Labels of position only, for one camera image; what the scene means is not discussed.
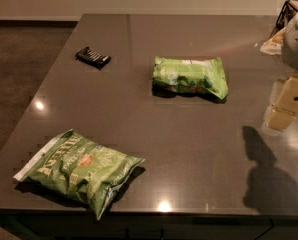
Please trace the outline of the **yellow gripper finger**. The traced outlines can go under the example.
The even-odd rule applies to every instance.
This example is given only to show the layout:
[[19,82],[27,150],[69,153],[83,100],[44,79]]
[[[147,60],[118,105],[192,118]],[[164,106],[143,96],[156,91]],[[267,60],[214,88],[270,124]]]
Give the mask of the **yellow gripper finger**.
[[265,125],[276,131],[284,131],[298,117],[298,77],[274,82],[265,112]]

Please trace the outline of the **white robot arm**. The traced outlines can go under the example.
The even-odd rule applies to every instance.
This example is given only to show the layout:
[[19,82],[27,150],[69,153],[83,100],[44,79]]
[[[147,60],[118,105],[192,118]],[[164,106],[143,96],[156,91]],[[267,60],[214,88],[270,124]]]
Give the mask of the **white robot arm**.
[[277,18],[270,39],[260,48],[270,55],[280,55],[292,69],[286,79],[274,82],[263,125],[284,131],[298,117],[298,0],[287,0]]

